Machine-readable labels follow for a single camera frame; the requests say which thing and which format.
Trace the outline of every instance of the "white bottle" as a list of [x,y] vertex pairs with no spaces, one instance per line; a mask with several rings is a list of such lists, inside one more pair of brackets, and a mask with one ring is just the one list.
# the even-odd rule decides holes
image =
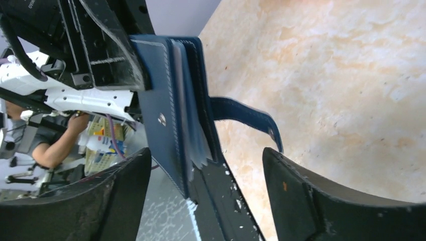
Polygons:
[[[79,146],[86,146],[92,151],[99,151],[105,154],[117,154],[112,143],[112,139],[105,136],[88,136],[86,132],[80,134],[78,140]],[[117,141],[117,145],[122,153],[124,153],[126,147],[121,141]]]

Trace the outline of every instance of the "person's arm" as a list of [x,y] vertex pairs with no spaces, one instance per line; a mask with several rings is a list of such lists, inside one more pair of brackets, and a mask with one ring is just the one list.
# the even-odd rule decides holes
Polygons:
[[61,138],[53,145],[40,143],[33,150],[32,156],[34,160],[43,167],[57,167],[71,153],[78,139],[78,134],[79,133],[67,129]]

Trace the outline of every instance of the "wallet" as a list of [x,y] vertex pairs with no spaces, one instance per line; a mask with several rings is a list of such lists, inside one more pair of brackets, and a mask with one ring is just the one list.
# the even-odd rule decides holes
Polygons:
[[195,168],[223,165],[215,121],[232,119],[265,134],[283,152],[273,118],[236,100],[209,96],[201,40],[197,37],[132,35],[151,89],[139,91],[152,159],[187,198]]

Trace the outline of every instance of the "marble tabletop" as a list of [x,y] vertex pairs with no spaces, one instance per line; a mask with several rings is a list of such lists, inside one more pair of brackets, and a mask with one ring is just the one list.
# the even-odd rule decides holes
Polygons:
[[[426,1],[222,0],[202,31],[210,95],[276,120],[287,157],[348,187],[426,201]],[[267,240],[268,135],[217,123]]]

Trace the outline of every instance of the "gray shirt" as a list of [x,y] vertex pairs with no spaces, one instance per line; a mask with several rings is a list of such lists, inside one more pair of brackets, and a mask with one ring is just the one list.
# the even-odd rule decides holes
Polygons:
[[[69,120],[68,117],[63,117],[63,116],[56,116],[56,117],[46,116],[46,117],[43,117],[43,119],[64,127],[68,126],[68,120]],[[15,140],[15,144],[18,146],[19,143],[21,142],[22,135],[24,134],[24,128],[26,126],[26,123],[23,120],[13,120],[12,124],[13,124],[12,137]],[[59,140],[59,138],[61,138],[61,136],[62,136],[62,133],[57,133],[49,128],[39,127],[30,145],[30,149],[28,153],[24,153],[24,154],[32,156],[34,149],[38,145],[42,143],[53,145],[55,142]],[[73,157],[76,159],[81,158],[81,155],[78,154],[78,145],[74,144],[74,148],[68,157]]]

